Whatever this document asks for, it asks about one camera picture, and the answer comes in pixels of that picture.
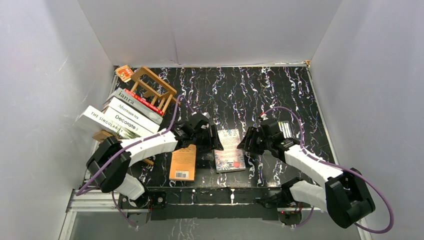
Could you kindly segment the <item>floral patterned book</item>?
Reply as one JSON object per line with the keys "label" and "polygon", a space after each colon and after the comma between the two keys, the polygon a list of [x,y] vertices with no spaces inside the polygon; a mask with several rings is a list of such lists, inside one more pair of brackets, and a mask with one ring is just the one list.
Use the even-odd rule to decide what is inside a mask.
{"label": "floral patterned book", "polygon": [[223,129],[217,131],[223,150],[214,151],[217,173],[244,171],[246,164],[244,152],[237,146],[241,142],[238,129]]}

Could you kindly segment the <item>red comic treehouse book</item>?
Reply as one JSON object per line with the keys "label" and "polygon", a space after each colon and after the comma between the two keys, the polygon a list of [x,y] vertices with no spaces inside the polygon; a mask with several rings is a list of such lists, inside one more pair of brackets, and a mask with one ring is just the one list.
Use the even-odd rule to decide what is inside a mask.
{"label": "red comic treehouse book", "polygon": [[128,93],[130,96],[132,96],[133,98],[135,98],[137,101],[141,102],[143,105],[145,105],[146,107],[154,111],[155,113],[159,114],[161,117],[164,115],[164,112],[162,110],[160,110],[159,108],[157,108],[150,102],[146,101],[144,98],[136,95],[135,93],[131,92],[130,90],[126,88],[124,89],[124,91]]}

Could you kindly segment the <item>brown Decorate Furniture book box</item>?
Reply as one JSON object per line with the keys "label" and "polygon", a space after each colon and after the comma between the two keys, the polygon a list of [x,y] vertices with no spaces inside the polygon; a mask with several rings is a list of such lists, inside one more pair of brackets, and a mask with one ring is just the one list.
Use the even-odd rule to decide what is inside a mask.
{"label": "brown Decorate Furniture book box", "polygon": [[128,117],[124,116],[122,113],[119,113],[117,110],[114,110],[111,107],[106,107],[101,112],[105,116],[112,118],[119,125],[127,129],[128,131],[131,131],[132,133],[138,135],[139,137],[147,137],[152,134],[149,130],[135,123],[133,120],[129,119]]}

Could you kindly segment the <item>white Afternoon tea book box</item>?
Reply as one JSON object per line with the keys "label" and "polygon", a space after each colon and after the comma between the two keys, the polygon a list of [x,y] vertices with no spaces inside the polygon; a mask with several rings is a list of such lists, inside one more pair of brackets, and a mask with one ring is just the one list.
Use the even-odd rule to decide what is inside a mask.
{"label": "white Afternoon tea book box", "polygon": [[133,121],[135,124],[138,124],[139,126],[143,127],[144,129],[150,131],[151,133],[156,133],[160,126],[150,120],[148,117],[144,116],[134,108],[132,108],[130,105],[126,104],[123,100],[113,96],[110,99],[108,99],[103,106],[106,107],[112,107],[114,110],[119,112],[120,114],[123,114],[127,118],[129,118],[131,121]]}

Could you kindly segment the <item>white palm leaf book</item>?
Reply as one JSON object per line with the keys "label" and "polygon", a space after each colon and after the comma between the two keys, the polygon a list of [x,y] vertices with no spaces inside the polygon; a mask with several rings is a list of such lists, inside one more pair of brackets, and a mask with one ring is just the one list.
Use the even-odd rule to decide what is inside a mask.
{"label": "white palm leaf book", "polygon": [[140,137],[91,105],[79,115],[74,124],[90,134],[105,131],[117,139],[135,139]]}

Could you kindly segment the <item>grey book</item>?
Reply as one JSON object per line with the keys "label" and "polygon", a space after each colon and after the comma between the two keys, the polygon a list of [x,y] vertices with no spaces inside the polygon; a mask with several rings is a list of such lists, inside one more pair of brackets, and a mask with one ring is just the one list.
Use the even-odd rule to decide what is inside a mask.
{"label": "grey book", "polygon": [[138,100],[130,96],[128,93],[124,91],[123,88],[118,88],[117,90],[112,92],[107,98],[107,100],[110,99],[111,97],[117,97],[121,99],[126,104],[130,105],[132,108],[137,110],[139,113],[141,113],[145,117],[152,120],[154,123],[158,124],[159,126],[161,125],[163,118],[159,114],[157,114],[156,112],[154,112],[153,110],[151,110],[150,108],[148,108],[147,106],[145,106],[144,104],[142,104],[141,102],[139,102]]}

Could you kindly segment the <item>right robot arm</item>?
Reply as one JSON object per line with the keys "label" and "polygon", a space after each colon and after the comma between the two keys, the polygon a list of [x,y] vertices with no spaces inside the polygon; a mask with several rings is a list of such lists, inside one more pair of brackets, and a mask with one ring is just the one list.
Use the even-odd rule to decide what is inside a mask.
{"label": "right robot arm", "polygon": [[285,137],[275,119],[267,119],[259,127],[249,127],[237,148],[255,155],[269,151],[314,181],[309,183],[296,177],[282,184],[278,201],[283,205],[295,207],[299,202],[307,203],[327,212],[342,228],[376,209],[365,181],[358,176],[359,171],[339,170],[314,160],[303,152],[299,140]]}

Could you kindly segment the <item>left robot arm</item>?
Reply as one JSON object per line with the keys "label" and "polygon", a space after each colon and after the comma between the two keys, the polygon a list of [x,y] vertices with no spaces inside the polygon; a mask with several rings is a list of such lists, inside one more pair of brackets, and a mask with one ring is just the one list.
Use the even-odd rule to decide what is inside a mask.
{"label": "left robot arm", "polygon": [[88,159],[86,168],[103,193],[117,192],[135,207],[144,208],[153,196],[143,182],[128,173],[129,168],[152,156],[191,145],[199,153],[224,150],[217,127],[206,113],[194,113],[185,121],[172,122],[150,136],[123,140],[107,137]]}

